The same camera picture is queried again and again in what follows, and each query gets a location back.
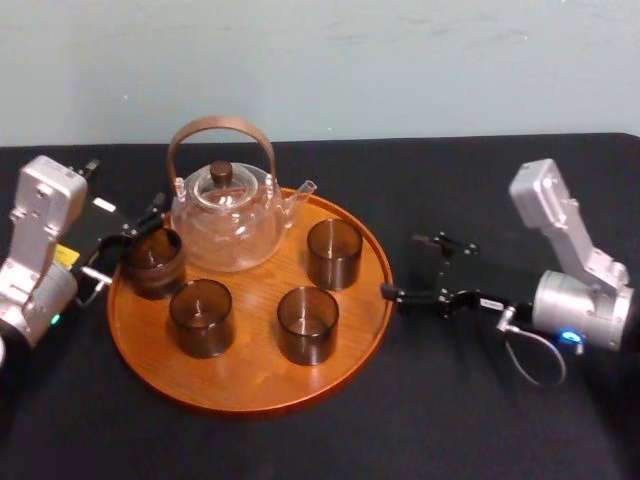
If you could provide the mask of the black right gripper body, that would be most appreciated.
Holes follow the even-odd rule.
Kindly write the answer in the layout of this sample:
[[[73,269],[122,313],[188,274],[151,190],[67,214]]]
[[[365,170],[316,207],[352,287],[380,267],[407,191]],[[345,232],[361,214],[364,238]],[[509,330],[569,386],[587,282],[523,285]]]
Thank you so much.
[[[531,321],[539,274],[484,260],[479,254],[454,255],[443,266],[443,317],[459,310],[502,312],[514,307],[516,321]]]

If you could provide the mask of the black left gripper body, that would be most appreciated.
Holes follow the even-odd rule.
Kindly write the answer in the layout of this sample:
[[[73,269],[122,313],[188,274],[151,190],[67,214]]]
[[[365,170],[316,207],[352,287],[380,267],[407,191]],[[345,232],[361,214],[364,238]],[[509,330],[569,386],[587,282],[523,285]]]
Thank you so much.
[[[134,221],[114,203],[89,198],[78,219],[54,249],[54,262],[72,273],[94,268],[114,248],[123,248],[136,236]]]

